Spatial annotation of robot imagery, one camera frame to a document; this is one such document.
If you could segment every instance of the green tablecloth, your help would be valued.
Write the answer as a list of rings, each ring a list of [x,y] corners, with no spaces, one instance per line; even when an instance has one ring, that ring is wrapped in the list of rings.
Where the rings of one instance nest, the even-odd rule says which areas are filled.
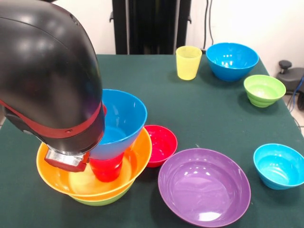
[[[229,227],[304,227],[304,187],[268,189],[252,160],[254,150],[264,143],[282,143],[303,152],[303,137],[282,100],[266,109],[252,106],[243,81],[216,79],[204,56],[197,77],[189,82],[177,78],[175,56],[99,55],[98,60],[103,87],[142,99],[148,109],[147,124],[172,129],[179,140],[178,151],[197,146],[213,149],[244,170],[251,185],[251,203],[246,214]],[[251,74],[266,74],[263,64],[259,62]],[[0,227],[194,227],[161,199],[159,169],[147,168],[119,201],[90,207],[54,191],[40,178],[36,138],[6,121],[0,144]]]

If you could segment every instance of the light green bowl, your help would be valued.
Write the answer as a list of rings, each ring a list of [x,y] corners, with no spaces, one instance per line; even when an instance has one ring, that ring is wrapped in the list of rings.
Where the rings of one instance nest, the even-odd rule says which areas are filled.
[[[115,201],[119,200],[122,196],[124,196],[124,194],[127,193],[127,191],[131,188],[131,186],[132,185],[130,185],[130,187],[128,187],[125,191],[123,191],[119,195],[106,199],[106,200],[104,199],[104,200],[99,200],[99,201],[91,201],[91,200],[77,199],[76,197],[73,197],[73,196],[70,196],[70,197],[72,197],[74,200],[78,201],[79,203],[86,204],[88,206],[105,206],[105,205],[114,203]]]
[[[256,107],[265,108],[274,104],[286,93],[285,85],[268,75],[252,75],[245,79],[247,96]]]

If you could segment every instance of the cyan bowl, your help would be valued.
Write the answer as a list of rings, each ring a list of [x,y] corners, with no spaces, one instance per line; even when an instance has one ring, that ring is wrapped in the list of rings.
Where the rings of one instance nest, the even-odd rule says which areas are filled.
[[[288,146],[262,145],[253,161],[262,182],[271,189],[285,190],[304,183],[304,157]]]
[[[251,48],[237,43],[218,43],[206,52],[214,75],[224,81],[237,81],[258,63],[259,57]]]
[[[104,136],[90,152],[90,158],[107,160],[123,153],[137,138],[148,112],[136,96],[114,89],[104,89],[103,104],[107,108]]]

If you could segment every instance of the bowl rim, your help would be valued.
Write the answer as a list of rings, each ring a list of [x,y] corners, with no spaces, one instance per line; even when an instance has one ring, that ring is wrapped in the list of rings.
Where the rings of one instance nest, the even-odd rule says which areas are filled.
[[[101,143],[101,141],[100,141],[100,143],[97,144],[96,147],[97,147],[97,146],[109,145],[109,144],[121,143],[122,141],[125,141],[125,140],[127,140],[127,139],[133,137],[134,135],[136,135],[136,134],[143,128],[143,126],[144,126],[144,124],[146,123],[147,118],[148,118],[148,110],[147,110],[147,107],[145,106],[144,102],[142,102],[142,100],[139,99],[138,97],[136,97],[136,96],[134,96],[133,94],[130,94],[130,93],[126,92],[126,91],[122,91],[122,90],[118,90],[118,89],[103,89],[103,92],[104,92],[104,91],[111,91],[111,92],[115,91],[115,92],[119,92],[119,93],[122,93],[122,94],[127,94],[127,95],[129,95],[129,96],[135,98],[135,100],[139,101],[139,103],[143,106],[143,108],[144,108],[144,110],[145,110],[145,117],[144,117],[144,121],[143,121],[143,123],[141,124],[141,126],[140,126],[136,131],[134,131],[132,134],[130,134],[130,135],[128,135],[128,136],[126,136],[126,137],[124,137],[124,138],[122,138],[122,139],[120,139],[120,140],[113,141],[113,142]]]
[[[281,95],[278,95],[276,96],[275,98],[264,98],[264,97],[261,97],[261,96],[258,96],[258,95],[255,95],[253,94],[249,89],[248,89],[248,80],[254,78],[254,77],[263,77],[263,78],[267,78],[268,80],[272,80],[274,82],[277,82],[278,84],[280,84],[282,86],[282,88],[284,88],[284,92],[282,92]],[[283,82],[281,82],[279,79],[275,78],[275,77],[271,77],[269,75],[250,75],[248,76],[247,78],[245,78],[244,82],[243,82],[243,85],[244,85],[244,88],[245,90],[250,93],[251,95],[253,96],[256,96],[258,98],[262,98],[262,99],[265,99],[265,100],[278,100],[280,98],[282,98],[285,93],[286,93],[286,86],[283,84]]]
[[[164,198],[164,196],[163,196],[163,192],[162,192],[161,189],[160,189],[160,173],[162,172],[162,169],[164,169],[165,164],[166,164],[167,162],[169,162],[170,159],[173,158],[174,156],[178,156],[179,153],[188,152],[188,151],[192,151],[192,150],[208,150],[208,151],[211,151],[211,152],[215,152],[215,153],[217,153],[217,154],[220,154],[221,156],[224,156],[224,157],[228,158],[229,160],[231,160],[231,161],[232,161],[232,162],[233,162],[233,163],[234,163],[234,164],[243,172],[243,174],[244,174],[244,176],[245,176],[245,178],[246,178],[246,184],[247,184],[248,190],[249,190],[249,199],[248,199],[246,208],[245,208],[245,210],[244,210],[243,213],[241,213],[239,216],[237,216],[236,219],[233,219],[231,222],[229,222],[229,223],[227,223],[227,224],[224,224],[224,225],[220,225],[220,226],[221,226],[221,227],[222,227],[222,226],[228,226],[228,225],[230,225],[230,224],[236,222],[237,220],[239,220],[239,219],[247,212],[247,210],[248,210],[248,208],[249,208],[249,205],[250,205],[250,202],[251,202],[251,187],[250,187],[250,183],[249,183],[248,177],[247,177],[247,175],[245,174],[245,172],[243,171],[243,169],[242,169],[234,160],[232,160],[230,157],[224,155],[223,153],[220,153],[220,152],[215,151],[215,150],[211,150],[211,149],[208,149],[208,148],[189,148],[189,149],[185,149],[185,150],[182,150],[182,151],[180,151],[180,152],[175,153],[175,154],[172,155],[168,160],[166,160],[166,161],[164,162],[164,164],[161,166],[161,168],[160,168],[160,170],[159,170],[159,175],[158,175],[158,178],[157,178],[157,185],[158,185],[158,189],[159,189],[159,192],[160,192],[160,195],[161,195],[162,200],[165,202],[166,206],[167,206],[174,214],[176,214],[179,218],[181,218],[182,220],[184,220],[184,221],[186,221],[186,222],[188,222],[188,223],[190,223],[190,224],[193,224],[193,225],[195,225],[195,226],[202,227],[202,225],[199,224],[199,223],[197,223],[197,222],[190,222],[190,221],[188,221],[186,218],[182,218],[182,217],[180,216],[180,213],[178,213],[178,211],[174,210],[172,207],[170,207],[170,206],[167,204],[167,202],[166,202],[166,200],[165,200],[165,198]],[[216,228],[216,227],[218,227],[218,226],[208,226],[207,224],[204,224],[203,227],[207,227],[207,228]]]
[[[38,154],[39,154],[39,153],[37,153],[37,155],[36,155],[36,168],[37,168],[37,170],[38,170],[39,176],[40,176],[41,179],[42,179],[48,186],[50,186],[52,189],[54,189],[55,191],[61,192],[61,193],[63,193],[63,194],[69,195],[69,196],[80,196],[80,197],[86,197],[86,196],[87,196],[87,197],[94,197],[94,196],[105,195],[105,194],[111,193],[111,192],[113,192],[113,191],[117,191],[117,190],[119,190],[119,189],[125,187],[126,185],[128,185],[128,184],[134,182],[134,181],[138,178],[138,176],[144,171],[144,169],[147,167],[147,164],[148,164],[148,162],[149,162],[149,160],[150,160],[150,157],[151,157],[151,154],[152,154],[152,143],[151,143],[151,138],[150,138],[150,136],[149,136],[148,131],[147,131],[145,128],[143,128],[142,131],[144,131],[145,135],[148,136],[147,139],[148,139],[149,147],[150,147],[149,156],[148,156],[149,158],[146,160],[144,166],[137,172],[136,175],[134,175],[133,178],[131,178],[131,179],[128,180],[125,184],[119,186],[118,188],[115,188],[115,189],[112,189],[112,190],[109,190],[109,191],[105,191],[105,192],[102,192],[102,193],[97,193],[97,194],[76,194],[76,193],[66,193],[66,192],[64,192],[64,191],[62,191],[62,190],[59,190],[58,188],[54,188],[54,186],[51,185],[51,184],[48,182],[48,180],[44,177],[44,175],[42,175],[41,167],[38,165]],[[38,151],[41,149],[41,147],[42,147],[43,145],[46,145],[46,144],[42,142],[42,143],[40,144],[40,146],[39,146]]]
[[[275,183],[275,184],[277,184],[277,185],[279,185],[279,186],[282,186],[282,187],[287,187],[287,188],[289,187],[289,188],[292,188],[292,187],[297,187],[297,186],[300,186],[300,185],[304,184],[304,181],[302,181],[302,182],[300,182],[300,183],[298,183],[298,184],[282,184],[282,183],[279,183],[279,182],[277,182],[277,181],[274,181],[274,180],[268,178],[267,176],[265,176],[265,175],[260,171],[260,169],[259,169],[258,166],[257,166],[256,153],[257,153],[257,151],[258,151],[259,149],[261,149],[262,147],[264,147],[264,146],[270,146],[270,145],[278,145],[278,146],[283,146],[283,147],[285,147],[285,148],[288,148],[288,149],[290,149],[290,150],[296,152],[297,154],[299,154],[299,155],[303,158],[303,160],[304,160],[304,156],[303,156],[302,154],[300,154],[298,151],[296,151],[295,149],[293,149],[293,148],[291,148],[291,147],[289,147],[289,146],[286,146],[286,145],[283,145],[283,144],[279,144],[279,143],[267,143],[267,144],[263,144],[263,145],[259,146],[259,147],[255,150],[255,152],[254,152],[254,154],[253,154],[253,163],[255,164],[255,167],[256,167],[256,170],[258,171],[258,173],[260,173],[265,179],[267,179],[267,180],[271,181],[272,183]]]
[[[194,48],[194,49],[196,49],[197,51],[200,51],[200,55],[195,56],[195,57],[186,58],[186,57],[183,57],[183,56],[177,54],[177,52],[178,52],[179,50],[181,50],[181,49],[183,49],[183,48],[187,48],[187,47]],[[178,47],[178,48],[175,50],[175,55],[176,55],[176,56],[178,55],[180,58],[184,58],[184,59],[196,59],[196,58],[201,58],[202,54],[203,54],[203,53],[202,53],[201,49],[199,49],[199,48],[196,47],[196,46],[192,46],[192,45],[180,46],[180,47]]]
[[[208,56],[208,51],[209,51],[213,46],[223,45],[223,44],[233,44],[233,45],[239,45],[239,46],[243,46],[243,47],[245,47],[245,48],[248,48],[248,49],[252,50],[252,51],[255,53],[255,56],[257,57],[257,60],[256,60],[253,64],[248,65],[247,67],[224,67],[224,66],[222,66],[222,65],[219,65],[219,64],[217,64],[217,63],[214,63],[214,62],[209,58],[209,56]],[[217,43],[217,44],[211,45],[211,46],[207,49],[207,51],[206,51],[206,57],[207,57],[207,59],[208,59],[210,62],[212,62],[213,64],[215,64],[215,65],[217,65],[217,66],[219,66],[219,67],[221,67],[221,68],[225,68],[225,69],[234,69],[234,70],[244,70],[244,69],[248,69],[248,68],[254,67],[254,66],[259,62],[259,60],[260,60],[260,58],[259,58],[257,52],[256,52],[254,49],[252,49],[252,48],[250,48],[250,47],[248,47],[248,46],[246,46],[246,45],[239,44],[239,43],[233,43],[233,42],[222,42],[222,43]]]
[[[174,150],[172,150],[173,152],[165,159],[162,159],[162,160],[158,160],[158,161],[149,161],[148,164],[157,164],[157,163],[160,163],[160,162],[164,162],[166,160],[168,160],[177,150],[177,147],[178,147],[178,140],[177,140],[177,137],[176,135],[173,133],[173,131],[171,131],[169,128],[167,127],[164,127],[164,126],[160,126],[160,125],[156,125],[156,124],[150,124],[150,125],[145,125],[144,128],[146,127],[158,127],[158,128],[162,128],[166,131],[168,131],[170,134],[172,134],[174,136],[174,141],[176,142],[176,146],[174,148]]]
[[[115,197],[121,196],[122,194],[123,195],[126,194],[130,190],[130,188],[132,187],[132,185],[133,185],[134,182],[135,182],[135,180],[132,183],[130,183],[130,186],[128,188],[126,188],[124,191],[118,193],[117,195],[109,197],[109,198],[106,198],[106,199],[102,199],[102,200],[84,200],[84,199],[79,199],[78,196],[71,196],[71,195],[69,195],[69,196],[71,198],[75,199],[75,200],[79,200],[79,201],[82,201],[82,202],[90,202],[90,203],[94,203],[94,202],[106,202],[106,201],[112,200]]]

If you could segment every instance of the red band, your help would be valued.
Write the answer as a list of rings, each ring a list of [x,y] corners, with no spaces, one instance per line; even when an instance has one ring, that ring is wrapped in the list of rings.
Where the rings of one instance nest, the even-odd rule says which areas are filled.
[[[99,103],[98,108],[95,110],[95,112],[92,114],[92,116],[84,121],[83,123],[71,127],[71,128],[61,128],[61,129],[56,129],[56,128],[51,128],[51,127],[46,127],[41,124],[38,124],[21,113],[17,112],[16,110],[12,109],[9,107],[7,104],[5,104],[3,101],[0,100],[0,104],[5,106],[6,108],[10,109],[13,113],[15,113],[17,116],[19,116],[31,129],[33,129],[35,132],[37,132],[41,136],[45,136],[48,138],[55,138],[55,139],[62,139],[62,138],[68,138],[74,135],[77,135],[81,132],[83,132],[85,129],[87,129],[96,119],[96,117],[99,114],[100,108],[101,108],[101,102]]]

